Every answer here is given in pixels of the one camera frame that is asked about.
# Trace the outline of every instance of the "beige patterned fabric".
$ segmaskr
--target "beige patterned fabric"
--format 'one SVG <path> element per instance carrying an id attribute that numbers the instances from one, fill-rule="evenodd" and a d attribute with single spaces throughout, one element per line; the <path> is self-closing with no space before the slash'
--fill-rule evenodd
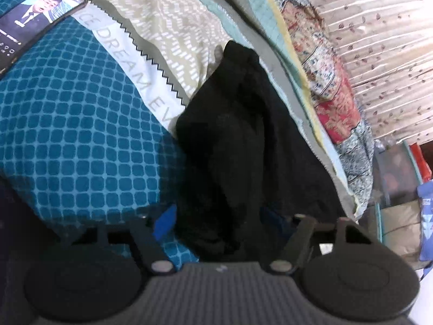
<path id="1" fill-rule="evenodd" d="M 433 0 L 311 0 L 376 138 L 433 140 Z"/>
<path id="2" fill-rule="evenodd" d="M 153 43 L 189 97 L 222 58 L 230 37 L 199 0 L 108 0 Z"/>

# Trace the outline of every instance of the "gray ribbed surface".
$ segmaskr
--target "gray ribbed surface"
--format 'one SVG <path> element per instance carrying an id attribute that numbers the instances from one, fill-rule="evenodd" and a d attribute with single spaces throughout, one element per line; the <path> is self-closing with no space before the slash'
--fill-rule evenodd
<path id="1" fill-rule="evenodd" d="M 39 319 L 35 325 L 54 325 Z M 290 277 L 276 277 L 257 263 L 187 264 L 157 277 L 124 312 L 93 325 L 356 325 L 311 305 Z M 405 318 L 378 323 L 411 325 Z"/>

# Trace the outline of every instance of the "leaf pattern curtain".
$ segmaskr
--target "leaf pattern curtain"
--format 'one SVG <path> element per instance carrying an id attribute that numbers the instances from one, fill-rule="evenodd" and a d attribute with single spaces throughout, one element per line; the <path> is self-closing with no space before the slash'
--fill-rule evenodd
<path id="1" fill-rule="evenodd" d="M 310 0 L 375 138 L 433 140 L 433 0 Z"/>

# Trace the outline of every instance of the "gray fabric stripe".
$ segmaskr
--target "gray fabric stripe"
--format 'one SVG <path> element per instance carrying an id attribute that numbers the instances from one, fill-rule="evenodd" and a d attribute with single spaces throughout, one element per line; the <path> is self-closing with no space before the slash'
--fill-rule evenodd
<path id="1" fill-rule="evenodd" d="M 157 64 L 158 69 L 162 71 L 163 77 L 167 79 L 167 84 L 172 86 L 172 91 L 176 92 L 182 105 L 186 106 L 189 103 L 189 97 L 187 96 L 183 87 L 179 84 L 177 78 L 173 75 L 172 71 L 165 62 L 165 59 L 161 55 L 158 48 L 147 40 L 143 39 L 133 27 L 131 21 L 120 15 L 116 7 L 114 7 L 107 0 L 91 0 L 96 6 L 104 10 L 111 18 L 119 22 L 122 28 L 129 33 L 129 37 L 133 40 L 137 50 L 141 52 L 142 56 L 146 56 L 147 60 L 152 60 L 152 64 Z"/>
<path id="2" fill-rule="evenodd" d="M 273 49 L 269 45 L 267 39 L 262 35 L 262 29 L 260 23 L 255 17 L 250 3 L 248 0 L 214 0 L 218 5 L 224 8 L 233 21 L 237 24 L 241 33 L 247 38 L 247 40 L 253 45 L 255 51 L 266 64 L 268 69 L 271 71 L 275 81 L 280 85 L 282 89 L 286 90 L 287 97 L 295 116 L 300 118 L 303 122 L 302 126 L 304 132 L 310 142 L 310 147 L 315 153 L 317 158 L 325 166 L 329 172 L 334 185 L 337 189 L 338 196 L 341 204 L 347 216 L 353 217 L 355 211 L 355 202 L 353 197 L 347 192 L 343 183 L 335 175 L 332 162 L 326 152 L 318 144 L 315 135 L 311 129 L 310 122 L 307 119 L 304 109 L 300 105 L 300 102 L 293 90 L 293 87 L 286 75 L 284 68 L 282 67 L 278 56 L 274 53 Z"/>

